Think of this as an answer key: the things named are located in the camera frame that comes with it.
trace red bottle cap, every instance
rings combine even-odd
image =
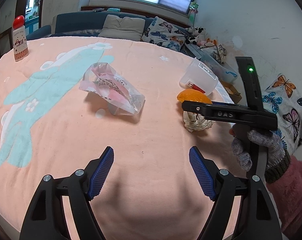
[[[13,22],[13,29],[17,29],[17,28],[20,28],[21,26],[23,26],[25,23],[25,19],[24,19],[24,16],[20,15],[18,16],[14,22]]]

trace person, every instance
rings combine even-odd
[[[252,166],[249,153],[243,149],[233,129],[230,134],[234,136],[231,147],[238,163],[249,171]],[[302,240],[302,161],[290,156],[281,138],[271,131],[253,129],[248,132],[248,138],[269,149],[265,181],[278,209],[282,233],[289,240]]]

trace metal screw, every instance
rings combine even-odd
[[[45,175],[44,177],[43,177],[43,180],[44,181],[49,181],[51,179],[51,176],[50,175]]]
[[[257,175],[253,175],[253,176],[252,176],[252,179],[253,179],[254,181],[260,181],[260,177],[257,176]]]
[[[229,171],[226,169],[220,169],[220,174],[226,176],[229,174]]]
[[[75,172],[75,174],[76,174],[77,176],[82,176],[83,173],[84,173],[84,170],[77,170],[77,171]]]

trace orange fruit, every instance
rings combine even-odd
[[[183,101],[193,101],[199,103],[207,103],[212,104],[212,101],[200,91],[194,90],[192,88],[188,88],[183,90],[180,94],[178,94],[177,99],[183,103]]]

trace orange butterfly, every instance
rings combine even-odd
[[[183,45],[183,43],[184,43],[182,40],[179,40],[176,36],[173,36],[173,37],[170,39],[170,41],[176,41],[176,42],[180,43],[180,45]]]
[[[292,96],[293,89],[296,89],[296,86],[292,82],[289,82],[289,79],[286,80],[284,75],[279,76],[278,81],[276,81],[272,87],[275,88],[280,86],[283,86],[285,88],[285,92],[288,98]]]

